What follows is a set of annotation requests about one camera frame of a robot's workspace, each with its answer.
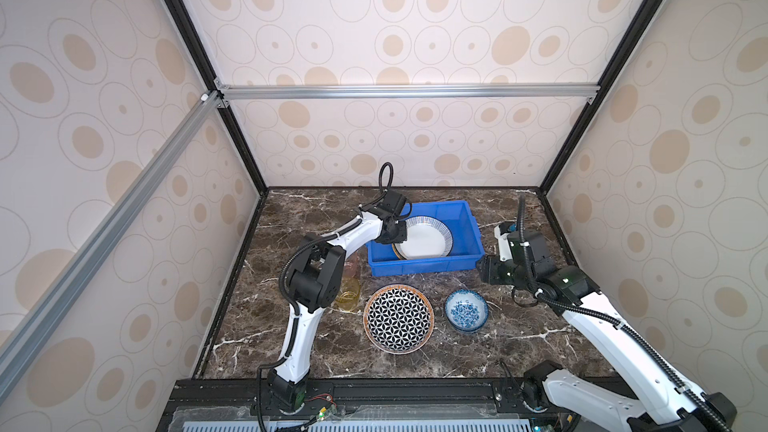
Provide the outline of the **black striped white plate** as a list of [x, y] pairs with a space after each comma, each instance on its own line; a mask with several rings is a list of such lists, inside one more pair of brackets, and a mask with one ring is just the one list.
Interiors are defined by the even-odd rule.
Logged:
[[453, 248], [453, 235], [448, 226], [433, 217], [415, 216], [407, 219], [406, 241], [415, 242], [421, 259], [446, 257]]

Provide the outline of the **yellow rimmed polka dot plate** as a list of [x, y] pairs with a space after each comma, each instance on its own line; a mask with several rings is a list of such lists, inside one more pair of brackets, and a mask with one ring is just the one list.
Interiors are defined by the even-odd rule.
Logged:
[[417, 260], [420, 258], [420, 252], [417, 250], [417, 244], [411, 241], [404, 241], [392, 245], [395, 255], [400, 260]]

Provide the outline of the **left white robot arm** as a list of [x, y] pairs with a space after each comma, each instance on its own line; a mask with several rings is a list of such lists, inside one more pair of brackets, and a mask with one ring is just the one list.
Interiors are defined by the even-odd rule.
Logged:
[[346, 259], [373, 241], [391, 245], [407, 239], [403, 211], [407, 198], [391, 189], [394, 166], [379, 170], [379, 195], [358, 206], [357, 215], [338, 229], [309, 233], [278, 276], [281, 296], [288, 302], [289, 317], [279, 358], [257, 368], [257, 383], [265, 383], [281, 410], [298, 411], [304, 403], [310, 354], [326, 308], [341, 290]]

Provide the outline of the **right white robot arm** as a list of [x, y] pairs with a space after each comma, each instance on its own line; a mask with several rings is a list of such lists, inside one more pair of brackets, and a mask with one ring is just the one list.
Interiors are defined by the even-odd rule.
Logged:
[[679, 372], [615, 309], [582, 269], [559, 268], [540, 233], [525, 229], [525, 197], [515, 221], [494, 229], [498, 252], [477, 263], [482, 281], [510, 285], [546, 305], [601, 353], [632, 391], [616, 392], [547, 360], [525, 372], [519, 395], [532, 412], [558, 407], [608, 431], [729, 431], [737, 410]]

